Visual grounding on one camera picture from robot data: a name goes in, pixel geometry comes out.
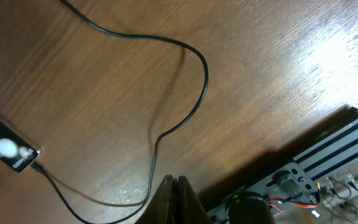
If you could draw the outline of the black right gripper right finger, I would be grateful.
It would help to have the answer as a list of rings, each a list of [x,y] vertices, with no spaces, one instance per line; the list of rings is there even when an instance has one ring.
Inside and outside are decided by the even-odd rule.
[[[185,176],[178,178],[176,222],[180,224],[213,223]]]

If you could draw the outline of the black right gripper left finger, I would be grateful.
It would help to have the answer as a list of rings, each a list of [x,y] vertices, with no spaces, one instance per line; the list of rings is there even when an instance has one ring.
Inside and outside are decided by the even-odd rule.
[[[135,224],[174,224],[176,207],[176,178],[166,175]]]

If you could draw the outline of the black Galaxy smartphone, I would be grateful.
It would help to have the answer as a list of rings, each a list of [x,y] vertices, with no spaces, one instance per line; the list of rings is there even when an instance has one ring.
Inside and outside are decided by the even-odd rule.
[[[0,119],[0,160],[16,172],[22,172],[40,156],[40,149]]]

